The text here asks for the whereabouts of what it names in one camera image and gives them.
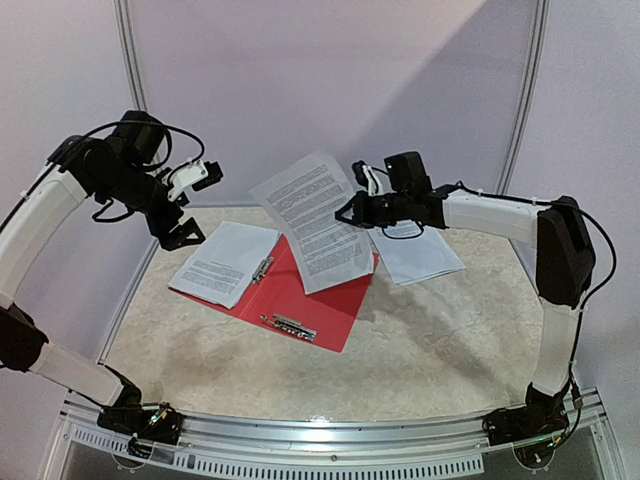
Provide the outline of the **printed paper sheet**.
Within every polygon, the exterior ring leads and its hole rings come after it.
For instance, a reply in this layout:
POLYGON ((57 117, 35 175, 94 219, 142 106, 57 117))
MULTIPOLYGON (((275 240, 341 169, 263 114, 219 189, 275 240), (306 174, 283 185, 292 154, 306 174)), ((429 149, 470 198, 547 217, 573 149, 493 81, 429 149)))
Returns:
POLYGON ((279 241, 277 230, 223 221, 168 283, 182 294, 231 309, 279 241))
POLYGON ((368 235, 335 218, 354 190, 326 151, 298 160, 250 194, 284 234, 307 295, 374 272, 368 235))

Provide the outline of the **stack of printed papers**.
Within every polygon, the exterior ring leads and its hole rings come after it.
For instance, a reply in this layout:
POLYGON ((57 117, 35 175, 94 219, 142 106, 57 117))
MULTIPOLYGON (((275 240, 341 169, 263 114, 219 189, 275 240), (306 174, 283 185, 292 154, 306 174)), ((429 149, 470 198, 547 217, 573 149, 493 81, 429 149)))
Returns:
POLYGON ((414 222, 368 231, 392 281, 407 286, 465 269, 437 229, 414 222))

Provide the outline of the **red file folder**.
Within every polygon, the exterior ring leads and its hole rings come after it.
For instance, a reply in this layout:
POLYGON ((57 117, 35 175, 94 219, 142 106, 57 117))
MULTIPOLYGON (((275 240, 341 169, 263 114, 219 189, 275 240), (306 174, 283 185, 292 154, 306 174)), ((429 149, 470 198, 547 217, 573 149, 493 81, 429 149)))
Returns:
POLYGON ((280 332, 261 321, 262 315, 282 315, 317 332, 314 346, 340 353, 346 345, 365 295, 372 283, 371 274, 307 295, 293 254, 285 238, 271 252, 275 261, 257 285, 250 285, 238 304, 227 309, 182 294, 190 300, 272 332, 280 332))

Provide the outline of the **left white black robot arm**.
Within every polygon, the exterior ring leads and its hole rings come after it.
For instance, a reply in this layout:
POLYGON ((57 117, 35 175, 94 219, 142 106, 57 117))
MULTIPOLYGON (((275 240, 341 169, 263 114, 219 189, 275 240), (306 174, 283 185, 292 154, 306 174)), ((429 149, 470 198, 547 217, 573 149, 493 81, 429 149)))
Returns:
POLYGON ((204 241, 197 222, 183 217, 185 192, 219 182, 222 173, 202 153, 174 168, 155 163, 159 147, 173 148, 173 134, 203 143, 139 110, 67 138, 1 223, 2 367, 31 372, 110 407, 111 419, 128 434, 141 433, 149 423, 146 408, 129 397, 134 388, 108 367, 51 342, 15 296, 51 238, 89 198, 103 209, 122 204, 126 217, 142 214, 167 251, 204 241))

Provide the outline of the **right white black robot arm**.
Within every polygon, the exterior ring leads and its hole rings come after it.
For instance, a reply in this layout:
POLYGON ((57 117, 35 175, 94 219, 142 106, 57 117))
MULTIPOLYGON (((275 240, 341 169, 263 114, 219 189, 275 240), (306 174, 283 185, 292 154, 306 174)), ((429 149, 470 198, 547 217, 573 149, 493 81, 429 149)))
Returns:
POLYGON ((421 229, 472 230, 534 248, 543 330, 526 407, 516 422, 524 435, 539 435, 554 422, 568 391, 595 267, 595 250, 577 202, 569 196, 534 200, 488 194, 462 183, 435 187, 417 152, 388 157, 384 165, 390 192, 358 191, 335 212, 336 220, 362 229, 411 221, 421 229))

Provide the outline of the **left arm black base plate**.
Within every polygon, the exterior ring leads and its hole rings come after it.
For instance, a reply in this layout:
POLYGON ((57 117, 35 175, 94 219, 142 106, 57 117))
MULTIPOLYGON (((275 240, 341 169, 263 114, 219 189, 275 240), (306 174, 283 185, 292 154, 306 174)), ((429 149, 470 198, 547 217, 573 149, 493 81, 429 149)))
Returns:
POLYGON ((177 445, 184 416, 169 403, 142 403, 139 397, 118 399, 103 407, 97 425, 105 430, 142 440, 177 445))

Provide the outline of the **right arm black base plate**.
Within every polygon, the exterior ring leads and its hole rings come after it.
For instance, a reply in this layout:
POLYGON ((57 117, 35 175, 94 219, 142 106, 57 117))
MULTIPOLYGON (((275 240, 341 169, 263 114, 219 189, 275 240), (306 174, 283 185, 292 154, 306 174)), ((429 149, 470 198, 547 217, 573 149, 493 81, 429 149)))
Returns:
POLYGON ((537 407, 499 408, 482 419, 482 430, 491 446, 549 435, 569 426, 566 413, 547 416, 537 407))

